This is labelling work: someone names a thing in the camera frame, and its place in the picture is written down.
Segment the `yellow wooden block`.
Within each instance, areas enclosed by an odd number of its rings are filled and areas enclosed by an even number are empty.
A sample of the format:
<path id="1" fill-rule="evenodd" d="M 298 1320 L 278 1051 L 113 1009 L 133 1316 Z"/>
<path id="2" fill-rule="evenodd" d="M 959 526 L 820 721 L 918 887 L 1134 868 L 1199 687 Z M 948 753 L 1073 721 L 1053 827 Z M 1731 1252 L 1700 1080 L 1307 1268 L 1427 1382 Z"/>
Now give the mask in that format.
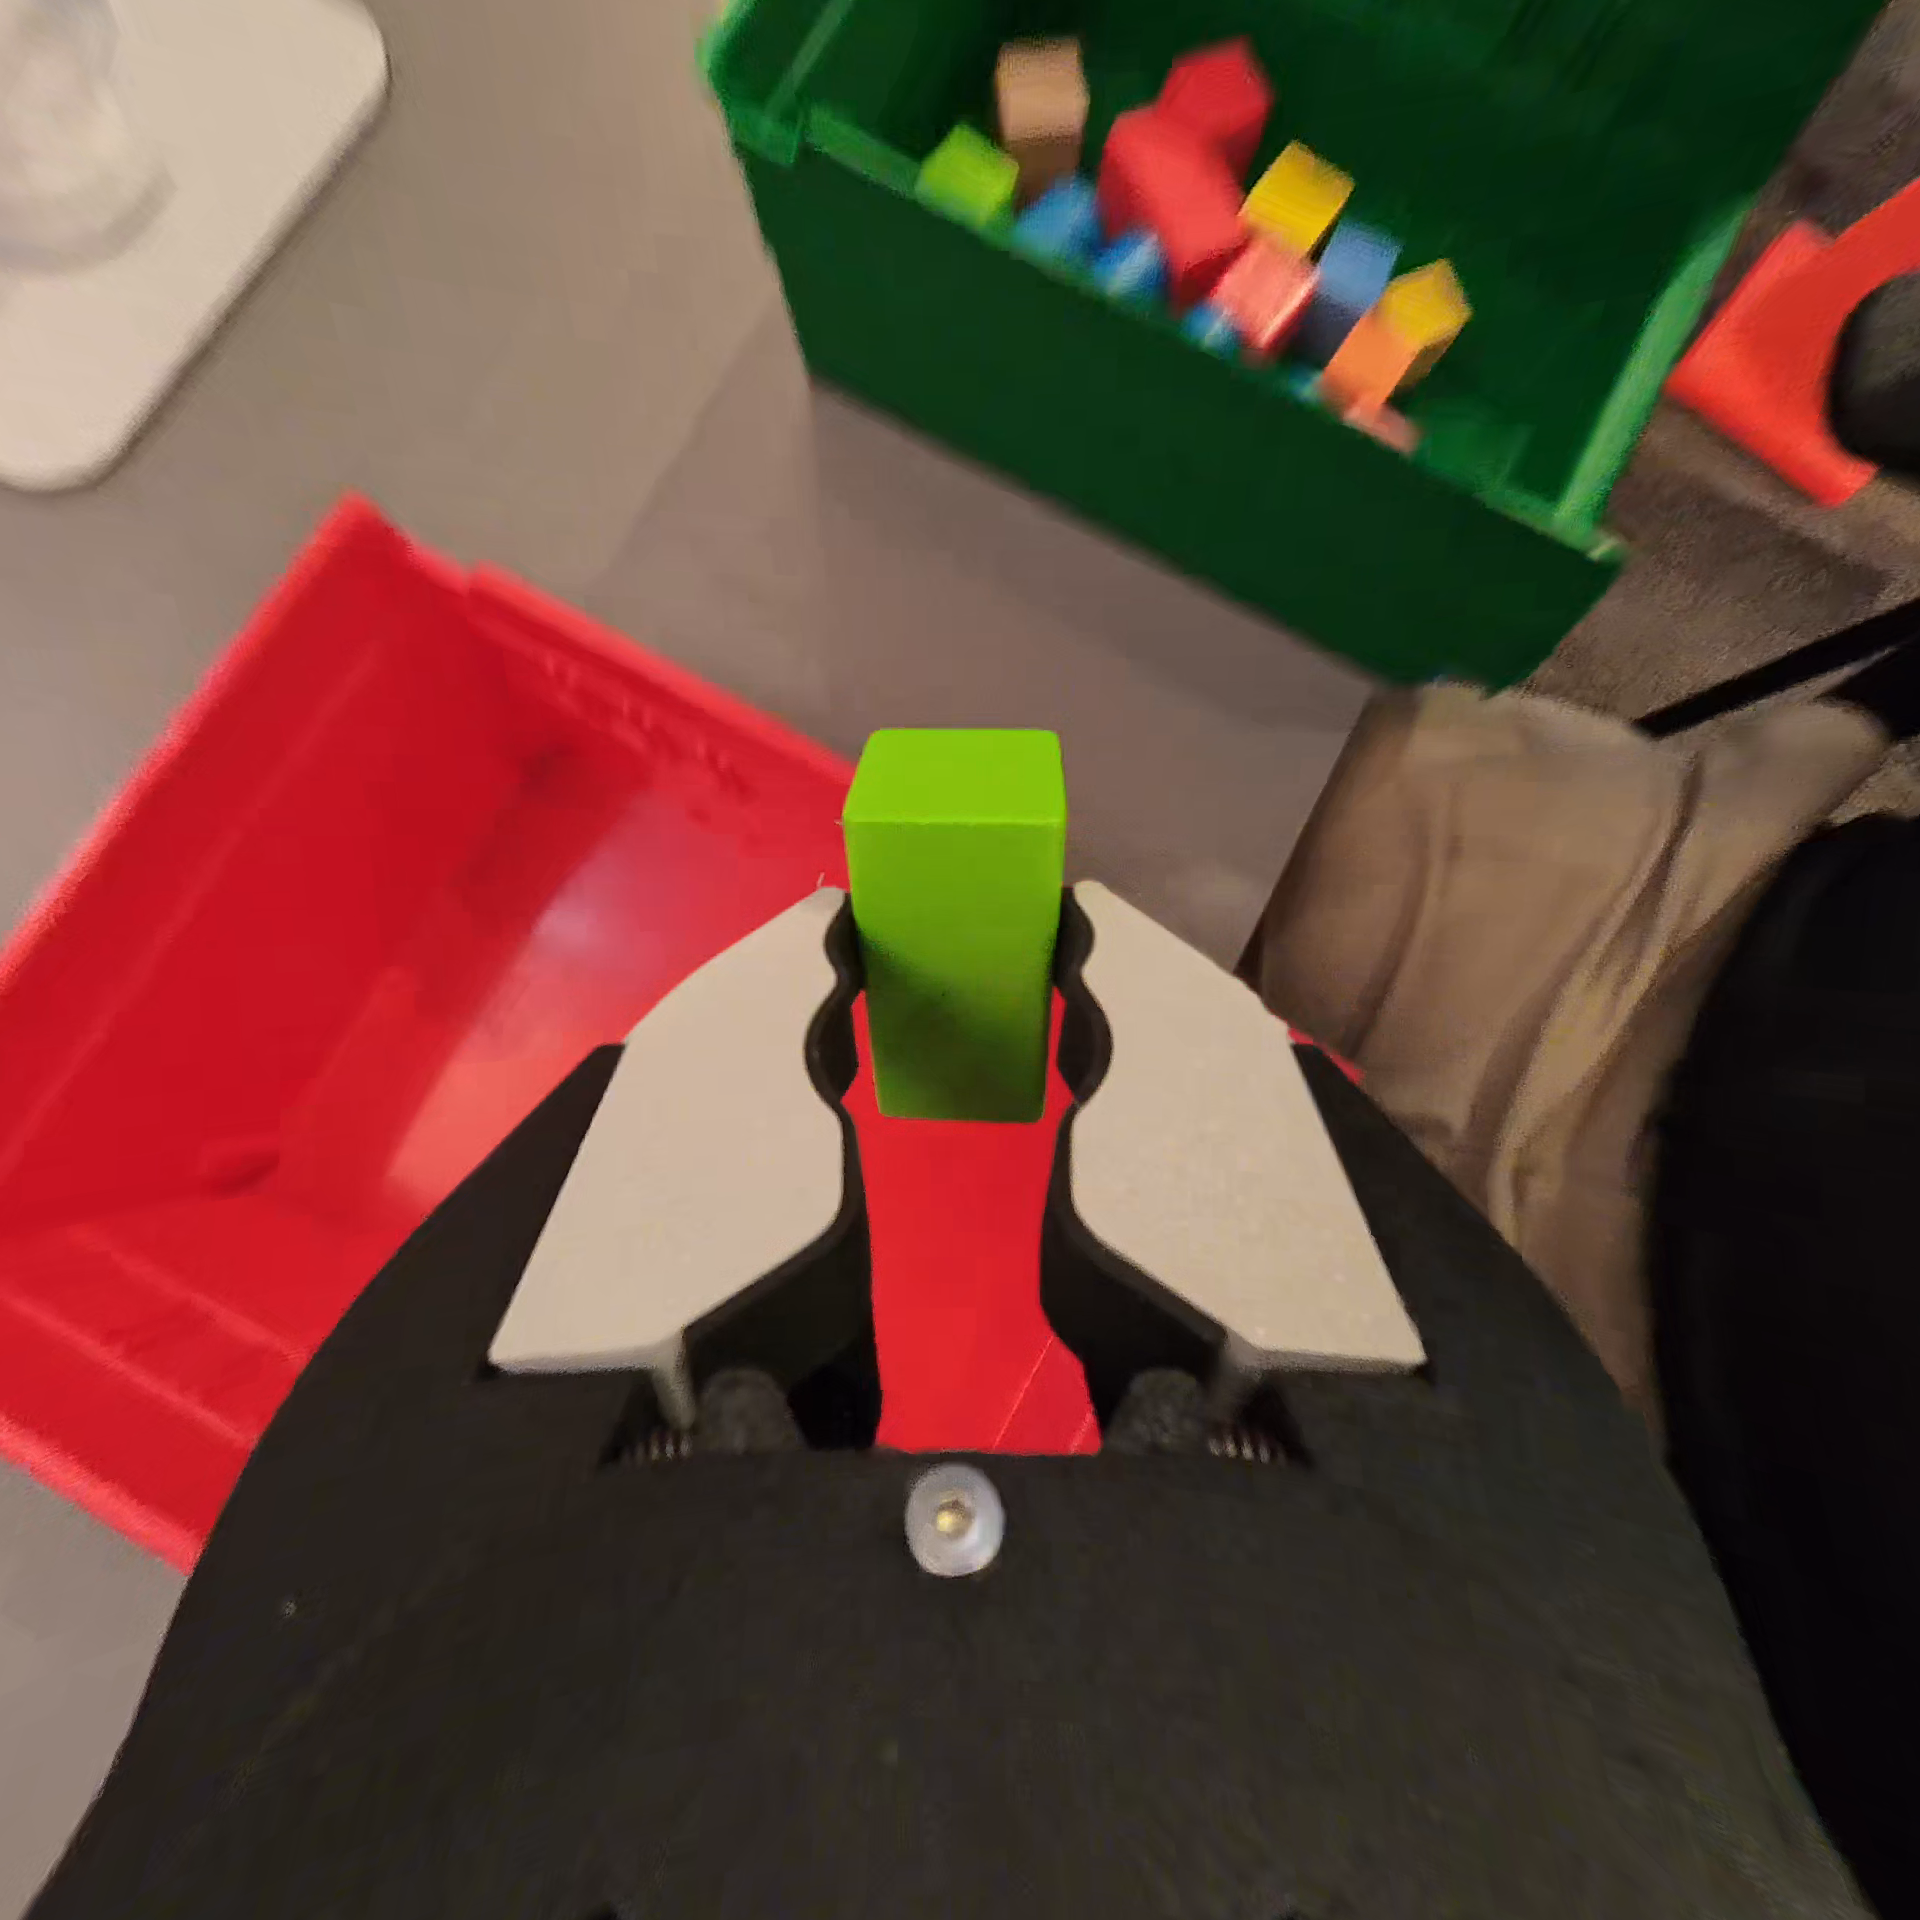
<path id="1" fill-rule="evenodd" d="M 1395 276 L 1375 304 L 1375 318 L 1395 336 L 1406 359 L 1395 390 L 1406 393 L 1421 384 L 1453 347 L 1473 315 L 1473 301 L 1451 259 L 1441 256 Z"/>
<path id="2" fill-rule="evenodd" d="M 1353 198 L 1356 180 L 1300 140 L 1291 140 L 1249 185 L 1243 228 L 1305 259 L 1316 259 Z"/>

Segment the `white square pad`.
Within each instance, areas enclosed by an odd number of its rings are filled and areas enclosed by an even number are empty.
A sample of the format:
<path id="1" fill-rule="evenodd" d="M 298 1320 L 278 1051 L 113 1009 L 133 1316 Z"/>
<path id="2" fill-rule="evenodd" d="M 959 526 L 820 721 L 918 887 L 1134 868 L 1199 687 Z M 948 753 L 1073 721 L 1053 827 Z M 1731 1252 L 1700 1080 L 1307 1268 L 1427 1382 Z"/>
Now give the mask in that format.
<path id="1" fill-rule="evenodd" d="M 113 4 L 167 195 L 114 254 L 5 267 L 5 484 L 102 478 L 338 174 L 390 62 L 365 4 Z"/>

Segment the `large red wooden block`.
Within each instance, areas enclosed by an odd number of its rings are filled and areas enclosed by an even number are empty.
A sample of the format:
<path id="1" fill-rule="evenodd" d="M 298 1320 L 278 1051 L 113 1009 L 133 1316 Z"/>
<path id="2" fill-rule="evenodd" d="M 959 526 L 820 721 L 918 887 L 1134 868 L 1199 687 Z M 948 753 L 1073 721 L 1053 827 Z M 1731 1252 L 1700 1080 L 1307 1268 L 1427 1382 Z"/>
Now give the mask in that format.
<path id="1" fill-rule="evenodd" d="M 1212 300 L 1251 243 L 1242 187 L 1227 163 L 1154 105 L 1111 121 L 1095 168 L 1095 204 L 1111 235 L 1140 228 L 1158 243 L 1167 296 L 1179 311 Z"/>

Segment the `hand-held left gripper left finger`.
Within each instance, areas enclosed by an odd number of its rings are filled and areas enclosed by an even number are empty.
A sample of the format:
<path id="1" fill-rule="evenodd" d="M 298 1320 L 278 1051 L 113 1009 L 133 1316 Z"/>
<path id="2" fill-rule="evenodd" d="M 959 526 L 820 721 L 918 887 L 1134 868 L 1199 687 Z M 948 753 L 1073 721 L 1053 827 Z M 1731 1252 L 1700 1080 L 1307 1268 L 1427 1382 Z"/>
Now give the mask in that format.
<path id="1" fill-rule="evenodd" d="M 636 1021 L 497 1326 L 501 1373 L 643 1373 L 690 1425 L 709 1380 L 759 1372 L 802 1429 L 878 1425 L 860 988 L 825 885 Z"/>

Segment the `natural wooden block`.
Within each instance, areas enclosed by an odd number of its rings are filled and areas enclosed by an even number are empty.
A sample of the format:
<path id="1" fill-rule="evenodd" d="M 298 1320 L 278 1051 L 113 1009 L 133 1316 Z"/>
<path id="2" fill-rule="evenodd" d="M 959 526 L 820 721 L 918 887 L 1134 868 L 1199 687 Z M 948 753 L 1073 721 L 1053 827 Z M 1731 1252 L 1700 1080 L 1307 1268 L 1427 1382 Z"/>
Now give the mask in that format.
<path id="1" fill-rule="evenodd" d="M 1009 38 L 995 64 L 998 147 L 1014 159 L 1019 204 L 1079 171 L 1089 76 L 1077 36 Z"/>

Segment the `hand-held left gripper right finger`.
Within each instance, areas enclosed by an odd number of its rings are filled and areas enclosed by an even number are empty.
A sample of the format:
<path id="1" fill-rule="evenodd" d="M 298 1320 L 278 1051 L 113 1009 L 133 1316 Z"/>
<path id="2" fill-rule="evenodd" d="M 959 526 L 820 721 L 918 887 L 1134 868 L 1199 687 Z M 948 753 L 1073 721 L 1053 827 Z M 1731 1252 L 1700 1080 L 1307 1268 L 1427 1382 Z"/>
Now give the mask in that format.
<path id="1" fill-rule="evenodd" d="M 1235 1416 L 1282 1373 L 1415 1375 L 1427 1345 L 1282 1019 L 1097 879 L 1063 891 L 1069 1108 L 1045 1315 L 1099 1424 L 1146 1373 Z"/>

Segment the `red plastic part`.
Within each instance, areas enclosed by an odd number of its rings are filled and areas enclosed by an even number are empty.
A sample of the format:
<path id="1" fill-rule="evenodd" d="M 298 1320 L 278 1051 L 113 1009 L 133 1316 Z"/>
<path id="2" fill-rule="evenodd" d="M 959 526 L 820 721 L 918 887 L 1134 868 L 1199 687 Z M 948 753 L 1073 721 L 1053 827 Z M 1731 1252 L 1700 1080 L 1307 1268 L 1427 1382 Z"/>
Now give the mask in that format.
<path id="1" fill-rule="evenodd" d="M 1844 231 L 1797 219 L 1761 251 L 1668 373 L 1663 393 L 1817 508 L 1879 469 L 1834 432 L 1841 336 L 1870 296 L 1917 269 L 1917 183 Z"/>

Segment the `black round object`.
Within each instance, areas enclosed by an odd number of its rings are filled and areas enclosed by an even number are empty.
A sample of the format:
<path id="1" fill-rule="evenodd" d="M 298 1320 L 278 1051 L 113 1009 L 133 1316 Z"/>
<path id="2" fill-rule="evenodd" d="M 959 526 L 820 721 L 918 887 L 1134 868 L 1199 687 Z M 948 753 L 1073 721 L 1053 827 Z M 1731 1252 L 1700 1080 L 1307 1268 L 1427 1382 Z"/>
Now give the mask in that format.
<path id="1" fill-rule="evenodd" d="M 1917 484 L 1917 271 L 1887 279 L 1844 321 L 1829 411 L 1844 451 Z"/>

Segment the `clear glass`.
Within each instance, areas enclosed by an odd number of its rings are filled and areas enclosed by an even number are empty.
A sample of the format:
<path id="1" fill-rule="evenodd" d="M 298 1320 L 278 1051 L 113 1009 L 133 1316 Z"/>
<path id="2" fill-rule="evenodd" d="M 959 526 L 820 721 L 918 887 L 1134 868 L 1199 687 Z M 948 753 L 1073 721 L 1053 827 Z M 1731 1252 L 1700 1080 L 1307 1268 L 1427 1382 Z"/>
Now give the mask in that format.
<path id="1" fill-rule="evenodd" d="M 65 271 L 119 251 L 167 195 L 107 3 L 2 4 L 2 259 Z"/>

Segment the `lime green wooden block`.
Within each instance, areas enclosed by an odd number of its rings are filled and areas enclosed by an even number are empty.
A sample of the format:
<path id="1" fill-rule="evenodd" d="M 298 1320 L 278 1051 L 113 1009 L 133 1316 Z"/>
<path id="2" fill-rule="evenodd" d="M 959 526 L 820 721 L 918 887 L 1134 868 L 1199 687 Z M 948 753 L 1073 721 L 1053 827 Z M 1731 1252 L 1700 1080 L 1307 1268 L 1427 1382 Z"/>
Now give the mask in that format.
<path id="1" fill-rule="evenodd" d="M 844 839 L 883 1115 L 1042 1115 L 1066 832 L 1051 731 L 868 735 Z"/>
<path id="2" fill-rule="evenodd" d="M 956 123 L 924 157 L 915 179 L 918 204 L 974 228 L 1014 219 L 1021 167 L 971 123 Z"/>

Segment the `person's leg in beige pants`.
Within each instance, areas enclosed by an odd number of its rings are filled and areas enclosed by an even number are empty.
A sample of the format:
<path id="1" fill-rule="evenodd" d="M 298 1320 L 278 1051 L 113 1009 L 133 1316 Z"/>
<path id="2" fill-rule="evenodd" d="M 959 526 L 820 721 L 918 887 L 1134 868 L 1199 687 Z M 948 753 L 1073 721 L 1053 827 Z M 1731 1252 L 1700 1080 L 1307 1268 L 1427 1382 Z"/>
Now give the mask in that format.
<path id="1" fill-rule="evenodd" d="M 1627 1403 L 1756 1366 L 1751 1447 L 1915 1499 L 1915 823 L 1836 809 L 1915 667 L 1706 742 L 1441 685 L 1359 720 L 1254 927 Z"/>

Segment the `blue rectangular wooden block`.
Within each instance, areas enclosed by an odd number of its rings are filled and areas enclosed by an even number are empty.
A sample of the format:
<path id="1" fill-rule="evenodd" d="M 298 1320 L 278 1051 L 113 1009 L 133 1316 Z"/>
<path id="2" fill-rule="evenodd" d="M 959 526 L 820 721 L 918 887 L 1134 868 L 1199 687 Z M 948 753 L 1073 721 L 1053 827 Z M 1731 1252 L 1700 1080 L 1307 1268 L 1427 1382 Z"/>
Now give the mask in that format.
<path id="1" fill-rule="evenodd" d="M 1381 225 L 1341 216 L 1316 259 L 1316 280 L 1293 349 L 1323 368 L 1353 327 L 1375 307 L 1402 260 L 1402 239 Z"/>

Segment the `red plastic bin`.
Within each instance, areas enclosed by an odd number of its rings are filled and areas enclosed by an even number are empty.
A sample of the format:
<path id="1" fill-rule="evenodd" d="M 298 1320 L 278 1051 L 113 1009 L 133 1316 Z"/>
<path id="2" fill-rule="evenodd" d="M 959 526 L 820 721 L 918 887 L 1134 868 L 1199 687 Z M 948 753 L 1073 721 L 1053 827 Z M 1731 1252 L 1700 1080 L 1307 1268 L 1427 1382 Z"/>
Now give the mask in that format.
<path id="1" fill-rule="evenodd" d="M 429 1211 L 845 881 L 850 779 L 340 502 L 5 947 L 5 1461 L 191 1569 Z"/>

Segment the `green plastic bin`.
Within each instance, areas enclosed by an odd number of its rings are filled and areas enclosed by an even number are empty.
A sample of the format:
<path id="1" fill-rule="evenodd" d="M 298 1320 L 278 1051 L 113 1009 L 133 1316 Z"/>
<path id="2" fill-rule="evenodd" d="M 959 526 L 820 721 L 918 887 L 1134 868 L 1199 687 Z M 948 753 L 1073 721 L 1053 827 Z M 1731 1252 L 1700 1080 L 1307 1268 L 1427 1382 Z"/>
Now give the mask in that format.
<path id="1" fill-rule="evenodd" d="M 806 371 L 1381 678 L 1526 678 L 1613 587 L 1620 470 L 1748 209 L 1883 4 L 727 4 L 705 76 Z M 1092 137 L 1245 38 L 1290 137 L 1473 318 L 1399 453 L 917 176 L 1005 41 Z"/>

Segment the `orange wooden block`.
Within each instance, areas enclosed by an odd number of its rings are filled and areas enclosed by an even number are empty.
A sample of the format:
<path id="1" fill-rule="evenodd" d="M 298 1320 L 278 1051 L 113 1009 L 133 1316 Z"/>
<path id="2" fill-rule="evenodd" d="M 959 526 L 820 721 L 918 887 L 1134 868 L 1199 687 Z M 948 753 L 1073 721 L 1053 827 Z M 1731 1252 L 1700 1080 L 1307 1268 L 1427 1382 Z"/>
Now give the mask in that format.
<path id="1" fill-rule="evenodd" d="M 1334 416 L 1372 416 L 1407 382 L 1421 347 L 1378 313 L 1366 313 L 1332 349 L 1315 384 L 1319 404 Z"/>

